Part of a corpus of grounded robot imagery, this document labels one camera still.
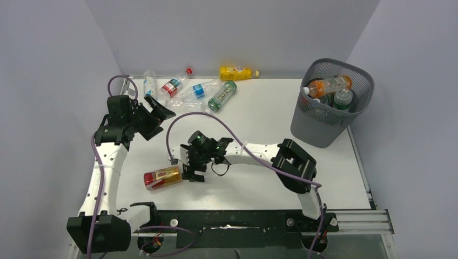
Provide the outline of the orange drink bottle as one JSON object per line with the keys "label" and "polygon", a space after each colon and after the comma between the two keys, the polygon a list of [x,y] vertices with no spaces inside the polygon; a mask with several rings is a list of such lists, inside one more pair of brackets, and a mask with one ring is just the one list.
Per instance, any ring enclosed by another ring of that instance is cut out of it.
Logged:
{"label": "orange drink bottle", "polygon": [[349,76],[337,76],[310,82],[304,87],[305,94],[311,98],[321,98],[343,89],[351,89],[353,81]]}

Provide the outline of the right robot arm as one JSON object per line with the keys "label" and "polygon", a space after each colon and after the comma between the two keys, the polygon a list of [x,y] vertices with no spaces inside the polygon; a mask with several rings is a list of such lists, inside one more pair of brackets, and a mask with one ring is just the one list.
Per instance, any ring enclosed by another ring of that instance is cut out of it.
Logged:
{"label": "right robot arm", "polygon": [[187,144],[170,149],[172,163],[181,162],[185,180],[204,182],[208,165],[254,165],[273,170],[285,188],[297,194],[304,224],[318,230],[325,224],[324,209],[317,194],[316,160],[291,139],[279,144],[242,143],[236,138],[215,140],[194,132]]}

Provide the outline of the amber tea bottle red label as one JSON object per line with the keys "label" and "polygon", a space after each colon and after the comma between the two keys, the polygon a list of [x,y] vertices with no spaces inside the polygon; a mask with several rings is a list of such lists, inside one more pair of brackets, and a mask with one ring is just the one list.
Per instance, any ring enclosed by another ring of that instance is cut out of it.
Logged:
{"label": "amber tea bottle red label", "polygon": [[181,172],[177,165],[147,172],[143,177],[145,188],[149,191],[182,182]]}

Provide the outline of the blue green label sports bottle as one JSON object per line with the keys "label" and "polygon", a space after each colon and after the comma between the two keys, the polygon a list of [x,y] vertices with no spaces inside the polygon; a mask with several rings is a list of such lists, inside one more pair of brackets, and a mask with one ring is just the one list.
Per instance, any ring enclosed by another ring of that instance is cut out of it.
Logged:
{"label": "blue green label sports bottle", "polygon": [[313,100],[316,102],[319,102],[323,105],[332,107],[333,106],[333,99],[334,99],[334,94],[327,94],[325,96],[322,96],[320,98],[314,98]]}

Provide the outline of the clear crushed bottle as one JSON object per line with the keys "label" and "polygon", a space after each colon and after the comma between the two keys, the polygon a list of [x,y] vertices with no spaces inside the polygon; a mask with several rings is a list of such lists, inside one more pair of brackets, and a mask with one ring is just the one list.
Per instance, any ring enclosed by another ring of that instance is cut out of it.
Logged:
{"label": "clear crushed bottle", "polygon": [[206,104],[203,100],[170,98],[163,101],[168,109],[176,113],[203,112],[206,110]]}

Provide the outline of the green cap bottle green label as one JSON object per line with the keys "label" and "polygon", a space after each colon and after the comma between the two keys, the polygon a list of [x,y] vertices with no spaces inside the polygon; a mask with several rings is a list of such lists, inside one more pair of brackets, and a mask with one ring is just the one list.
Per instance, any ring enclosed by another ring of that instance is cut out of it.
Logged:
{"label": "green cap bottle green label", "polygon": [[350,104],[353,100],[353,91],[350,89],[338,90],[334,94],[333,107],[340,111],[349,111]]}

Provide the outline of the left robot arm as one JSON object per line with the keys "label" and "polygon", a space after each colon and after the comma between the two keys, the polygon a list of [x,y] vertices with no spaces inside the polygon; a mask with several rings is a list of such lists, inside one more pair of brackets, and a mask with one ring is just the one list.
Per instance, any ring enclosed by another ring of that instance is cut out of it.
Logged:
{"label": "left robot arm", "polygon": [[152,110],[126,95],[107,99],[107,114],[91,138],[95,163],[86,197],[78,215],[68,218],[66,229],[80,252],[92,254],[126,251],[131,235],[150,222],[153,203],[132,205],[118,212],[117,192],[123,163],[135,134],[150,140],[163,131],[163,121],[176,114],[145,97]]}

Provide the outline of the green tinted bottle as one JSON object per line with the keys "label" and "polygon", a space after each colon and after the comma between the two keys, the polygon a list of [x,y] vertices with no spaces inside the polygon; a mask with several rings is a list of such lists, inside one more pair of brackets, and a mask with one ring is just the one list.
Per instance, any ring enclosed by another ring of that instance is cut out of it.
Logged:
{"label": "green tinted bottle", "polygon": [[218,92],[209,99],[207,104],[208,108],[212,112],[218,112],[235,94],[236,90],[237,85],[234,81],[229,80],[225,82]]}

